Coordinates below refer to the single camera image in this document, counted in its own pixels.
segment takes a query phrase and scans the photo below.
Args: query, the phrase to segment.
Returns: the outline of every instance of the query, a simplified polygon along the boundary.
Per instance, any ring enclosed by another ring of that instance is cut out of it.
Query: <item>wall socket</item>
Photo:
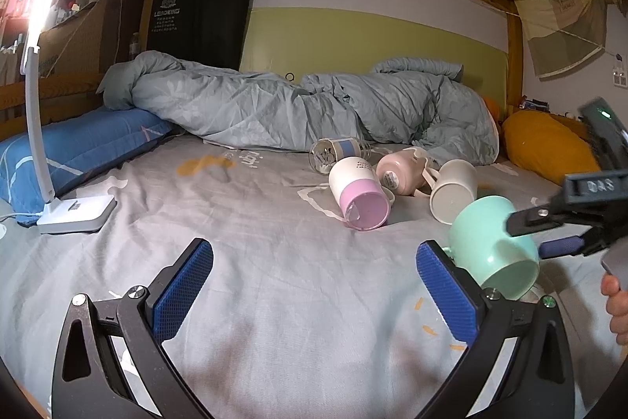
[[[628,90],[628,70],[626,70],[626,62],[619,54],[613,68],[613,85]]]

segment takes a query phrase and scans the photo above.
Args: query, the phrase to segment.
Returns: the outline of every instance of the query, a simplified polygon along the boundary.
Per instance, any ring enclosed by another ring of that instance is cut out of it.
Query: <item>screw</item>
[[[85,303],[85,300],[87,300],[87,297],[82,293],[79,293],[78,295],[74,295],[72,297],[72,305],[75,305],[77,307],[82,306]]]
[[[133,286],[129,290],[129,298],[142,298],[146,293],[146,288],[143,286]]]
[[[546,308],[553,309],[556,307],[556,300],[550,295],[545,295],[541,301]]]
[[[502,294],[499,292],[499,290],[495,289],[494,287],[488,287],[483,291],[484,296],[489,300],[499,300],[502,297]]]

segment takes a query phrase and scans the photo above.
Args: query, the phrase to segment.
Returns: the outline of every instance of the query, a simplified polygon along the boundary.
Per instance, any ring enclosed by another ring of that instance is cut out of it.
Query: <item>bed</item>
[[[400,146],[380,145],[373,160]],[[557,190],[509,162],[479,167],[480,195],[518,209]],[[306,154],[229,150],[175,137],[70,193],[113,193],[118,206],[92,235],[40,236],[14,221],[0,267],[0,355],[48,404],[58,336],[75,293],[104,300],[148,284],[195,237],[214,270],[164,348],[216,417],[415,417],[464,350],[416,273],[425,239],[448,227],[425,200],[398,197],[386,226],[343,226],[326,180]],[[0,215],[9,213],[0,203]],[[579,228],[542,234],[566,236]],[[620,349],[599,293],[599,258],[545,262],[538,287],[561,305],[575,362],[577,417],[612,379]],[[123,346],[139,401],[151,407]],[[475,410],[497,387],[505,344]]]

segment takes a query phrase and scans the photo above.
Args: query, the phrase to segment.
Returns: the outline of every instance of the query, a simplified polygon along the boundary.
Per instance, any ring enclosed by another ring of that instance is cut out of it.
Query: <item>lamp base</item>
[[[55,198],[37,221],[40,233],[91,233],[98,231],[115,208],[111,194],[80,199]]]

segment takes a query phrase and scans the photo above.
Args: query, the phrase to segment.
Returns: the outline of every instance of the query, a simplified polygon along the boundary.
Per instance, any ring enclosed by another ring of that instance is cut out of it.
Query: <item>comforter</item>
[[[322,137],[358,137],[422,146],[439,164],[492,164],[497,132],[462,73],[460,64],[403,57],[364,75],[306,75],[293,84],[148,51],[112,66],[98,92],[110,109],[136,106],[227,147],[309,151]]]

